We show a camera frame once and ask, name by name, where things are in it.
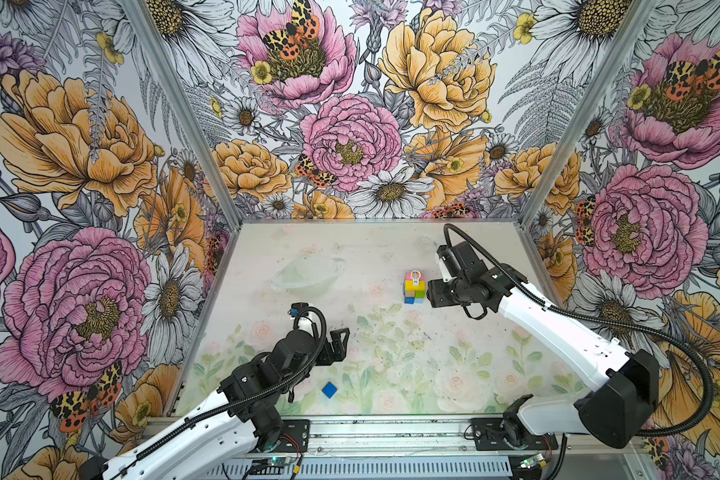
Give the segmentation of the yellow rectangular wood block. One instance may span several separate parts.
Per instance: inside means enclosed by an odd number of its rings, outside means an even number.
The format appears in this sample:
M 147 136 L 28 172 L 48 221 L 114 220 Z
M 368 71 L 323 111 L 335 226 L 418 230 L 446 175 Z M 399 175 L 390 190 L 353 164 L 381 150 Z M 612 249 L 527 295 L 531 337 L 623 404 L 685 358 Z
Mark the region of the yellow rectangular wood block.
M 419 279 L 419 280 L 407 279 L 404 282 L 404 291 L 405 292 L 426 291 L 426 282 L 421 279 Z

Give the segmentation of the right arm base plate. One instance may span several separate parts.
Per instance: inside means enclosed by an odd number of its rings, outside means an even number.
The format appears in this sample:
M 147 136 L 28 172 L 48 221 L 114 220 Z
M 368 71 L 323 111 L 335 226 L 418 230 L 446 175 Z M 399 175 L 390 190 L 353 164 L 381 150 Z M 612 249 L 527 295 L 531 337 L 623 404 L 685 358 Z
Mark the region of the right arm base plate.
M 477 451 L 554 451 L 559 448 L 554 435 L 531 435 L 524 427 L 502 417 L 477 417 L 469 420 L 462 434 Z

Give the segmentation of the pink rectangular wood block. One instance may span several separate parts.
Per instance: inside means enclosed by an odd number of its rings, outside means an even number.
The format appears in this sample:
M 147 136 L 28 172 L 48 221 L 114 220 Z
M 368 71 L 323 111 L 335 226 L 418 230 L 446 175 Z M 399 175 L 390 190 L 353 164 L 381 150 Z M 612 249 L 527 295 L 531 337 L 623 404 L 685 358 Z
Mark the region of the pink rectangular wood block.
M 407 282 L 412 282 L 412 281 L 411 281 L 411 271 L 408 271 L 408 272 L 406 273 L 405 280 L 406 280 Z

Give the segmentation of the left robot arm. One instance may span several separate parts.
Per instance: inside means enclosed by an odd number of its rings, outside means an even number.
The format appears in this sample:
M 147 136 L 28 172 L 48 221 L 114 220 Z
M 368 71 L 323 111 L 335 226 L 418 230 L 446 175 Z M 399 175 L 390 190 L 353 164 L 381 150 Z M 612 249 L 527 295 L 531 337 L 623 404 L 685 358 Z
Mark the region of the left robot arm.
M 280 397 L 315 366 L 346 358 L 350 330 L 320 334 L 295 328 L 270 352 L 237 366 L 187 415 L 134 449 L 106 460 L 94 456 L 80 479 L 195 479 L 228 458 L 275 448 L 284 430 Z

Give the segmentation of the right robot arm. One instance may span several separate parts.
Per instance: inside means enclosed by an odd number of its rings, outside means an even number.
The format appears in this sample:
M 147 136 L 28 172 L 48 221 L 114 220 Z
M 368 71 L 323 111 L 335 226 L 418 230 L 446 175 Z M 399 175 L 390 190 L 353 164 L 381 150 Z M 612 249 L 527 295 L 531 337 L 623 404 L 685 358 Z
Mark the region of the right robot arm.
M 648 351 L 630 352 L 569 315 L 558 313 L 533 284 L 507 264 L 488 268 L 467 242 L 437 249 L 441 278 L 431 280 L 434 308 L 477 305 L 514 322 L 549 348 L 583 382 L 582 395 L 559 399 L 526 394 L 502 414 L 505 441 L 519 448 L 548 433 L 588 434 L 623 448 L 658 405 L 659 364 Z

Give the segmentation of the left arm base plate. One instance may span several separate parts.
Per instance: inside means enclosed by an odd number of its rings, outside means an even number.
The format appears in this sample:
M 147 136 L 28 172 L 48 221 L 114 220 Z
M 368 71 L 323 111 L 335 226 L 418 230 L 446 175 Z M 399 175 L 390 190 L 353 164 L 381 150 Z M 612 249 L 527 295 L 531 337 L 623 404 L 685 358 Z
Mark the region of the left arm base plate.
M 308 451 L 311 422 L 306 419 L 285 419 L 277 439 L 264 447 L 267 454 L 304 454 Z

